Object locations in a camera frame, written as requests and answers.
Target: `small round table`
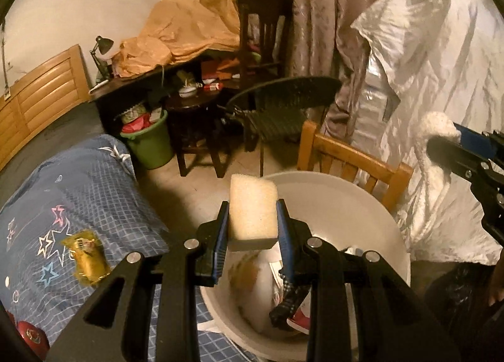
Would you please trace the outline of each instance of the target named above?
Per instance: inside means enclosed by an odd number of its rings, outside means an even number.
[[[219,146],[214,136],[214,118],[216,117],[216,102],[220,91],[205,91],[197,89],[190,97],[181,97],[178,92],[164,100],[168,111],[168,129],[173,149],[177,155],[180,175],[187,176],[185,153],[209,152],[212,164],[218,178],[224,177],[225,167],[219,158]]]

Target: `white wall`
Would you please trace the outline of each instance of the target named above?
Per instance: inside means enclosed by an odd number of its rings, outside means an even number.
[[[115,41],[136,36],[158,0],[16,0],[6,17],[6,61],[15,80],[74,44],[84,54],[92,82],[96,67],[89,55],[95,37]],[[0,73],[3,92],[3,73]]]

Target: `wooden chair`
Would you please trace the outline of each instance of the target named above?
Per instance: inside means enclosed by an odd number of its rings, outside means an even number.
[[[349,182],[355,180],[357,172],[361,169],[369,173],[369,179],[364,186],[364,190],[368,193],[372,193],[378,180],[388,184],[381,203],[388,211],[392,211],[407,188],[413,169],[405,163],[401,163],[398,168],[391,167],[341,140],[320,134],[319,128],[320,125],[315,122],[304,122],[297,169],[313,171],[317,153],[321,155],[322,173],[329,173],[334,159],[344,163],[341,178]]]

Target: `screw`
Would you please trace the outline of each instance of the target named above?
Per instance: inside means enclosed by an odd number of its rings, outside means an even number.
[[[200,246],[200,242],[196,239],[189,239],[184,242],[184,247],[188,250],[194,250]]]
[[[306,242],[311,248],[319,248],[322,246],[322,240],[317,237],[311,237]]]
[[[142,254],[140,254],[138,251],[133,251],[133,253],[129,253],[128,256],[126,257],[126,260],[130,264],[134,264],[138,262],[142,258]]]
[[[370,263],[377,263],[380,260],[380,254],[378,254],[376,251],[368,251],[366,253],[366,259]]]

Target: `black rattan chair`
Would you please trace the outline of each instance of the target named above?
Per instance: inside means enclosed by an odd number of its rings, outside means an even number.
[[[304,110],[329,107],[340,88],[341,82],[328,76],[281,78],[253,86],[228,101],[226,109],[243,124],[245,139],[251,129],[259,137],[261,177],[264,143],[298,137],[306,120]]]

